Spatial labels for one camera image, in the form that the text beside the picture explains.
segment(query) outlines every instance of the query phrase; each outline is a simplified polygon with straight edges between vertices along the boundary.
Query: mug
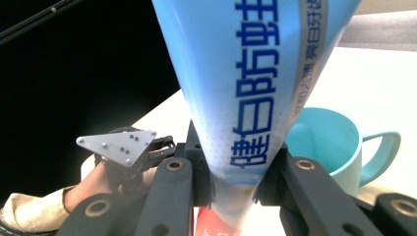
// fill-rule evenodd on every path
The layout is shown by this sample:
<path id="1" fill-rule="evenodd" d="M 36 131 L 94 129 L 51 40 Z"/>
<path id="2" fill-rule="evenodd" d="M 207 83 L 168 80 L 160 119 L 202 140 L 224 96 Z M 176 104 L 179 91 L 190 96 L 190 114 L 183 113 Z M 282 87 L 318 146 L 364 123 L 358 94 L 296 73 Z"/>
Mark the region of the mug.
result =
<path id="1" fill-rule="evenodd" d="M 382 138 L 374 156 L 362 164 L 362 144 Z M 383 174 L 398 152 L 401 136 L 394 131 L 363 137 L 347 116 L 329 109 L 306 107 L 285 138 L 292 156 L 321 164 L 341 189 L 357 196 L 359 187 Z"/>

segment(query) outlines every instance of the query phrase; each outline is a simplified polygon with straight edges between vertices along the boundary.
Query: sunscreen tube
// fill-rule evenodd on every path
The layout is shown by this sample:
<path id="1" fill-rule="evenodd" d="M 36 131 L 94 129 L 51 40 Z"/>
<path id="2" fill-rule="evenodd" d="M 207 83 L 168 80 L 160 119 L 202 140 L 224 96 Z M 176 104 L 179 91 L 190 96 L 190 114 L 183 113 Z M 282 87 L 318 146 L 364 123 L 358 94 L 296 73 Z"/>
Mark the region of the sunscreen tube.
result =
<path id="1" fill-rule="evenodd" d="M 212 209 L 239 228 L 359 0 L 152 3 L 211 172 Z"/>

